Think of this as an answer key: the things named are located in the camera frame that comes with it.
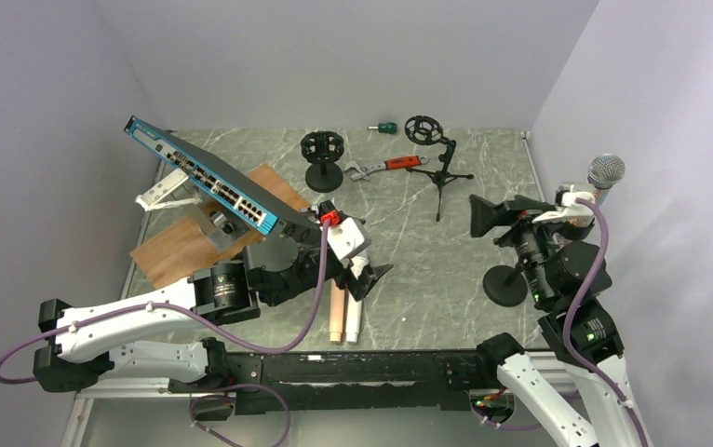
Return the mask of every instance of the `silver microphone grille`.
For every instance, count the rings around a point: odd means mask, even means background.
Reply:
[[[626,163],[613,154],[597,156],[589,164],[589,182],[600,189],[611,188],[623,180],[624,175],[626,175]]]

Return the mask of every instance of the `black round base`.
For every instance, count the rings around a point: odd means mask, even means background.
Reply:
[[[523,276],[518,275],[509,285],[504,284],[508,276],[515,275],[515,270],[509,265],[496,265],[482,277],[482,290],[502,307],[515,307],[527,297],[527,283]]]
[[[313,191],[330,193],[343,184],[343,170],[334,163],[310,165],[310,168],[307,168],[307,173],[304,174],[304,180]]]

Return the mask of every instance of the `screwdriver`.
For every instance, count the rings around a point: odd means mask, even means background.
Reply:
[[[368,130],[378,130],[379,133],[396,133],[397,124],[395,123],[379,123],[378,126],[370,126]]]

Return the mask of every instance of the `marble table top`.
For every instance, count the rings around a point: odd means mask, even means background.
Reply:
[[[450,172],[473,173],[474,180],[456,180],[444,188],[441,222],[435,221],[437,189],[427,176],[405,170],[372,174],[369,181],[354,182],[346,175],[343,185],[329,194],[307,187],[299,141],[312,129],[200,129],[176,133],[237,169],[248,172],[269,164],[304,198],[315,204],[327,198],[350,215],[367,219],[372,238],[368,248],[373,264],[395,265],[365,299],[362,333],[355,345],[335,345],[329,340],[329,283],[315,324],[297,351],[454,349],[474,348],[491,336],[509,332],[527,348],[543,348],[545,340],[536,320],[542,315],[528,297],[521,306],[500,307],[482,290],[486,270],[516,261],[512,249],[491,243],[504,230],[494,229],[483,238],[469,236],[470,194],[502,201],[516,194],[539,198],[532,167],[520,139],[512,129],[448,129],[458,142]],[[439,169],[437,156],[443,145],[417,146],[399,132],[380,134],[366,129],[334,129],[343,136],[343,167],[350,160],[374,164],[396,156],[418,155],[430,159],[425,169]],[[151,237],[182,217],[181,210],[153,211],[146,228]],[[128,296],[153,287],[135,270]],[[224,327],[252,343],[285,345],[306,321],[313,300],[308,291],[278,307],[262,306],[259,319]],[[154,338],[170,343],[191,343],[210,336],[208,330],[176,331]],[[244,349],[228,344],[232,351]]]

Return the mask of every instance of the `wooden board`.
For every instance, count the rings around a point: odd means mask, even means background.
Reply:
[[[247,176],[295,210],[310,206],[288,182],[267,165],[260,165]],[[222,210],[223,206],[217,201],[209,200],[203,203],[201,208],[209,215],[214,210]],[[130,254],[154,287],[161,288],[190,276],[196,270],[211,267],[224,259],[231,259],[246,245],[260,239],[261,234],[258,231],[250,230],[225,251],[216,252],[200,231],[195,219],[186,216],[145,241]]]

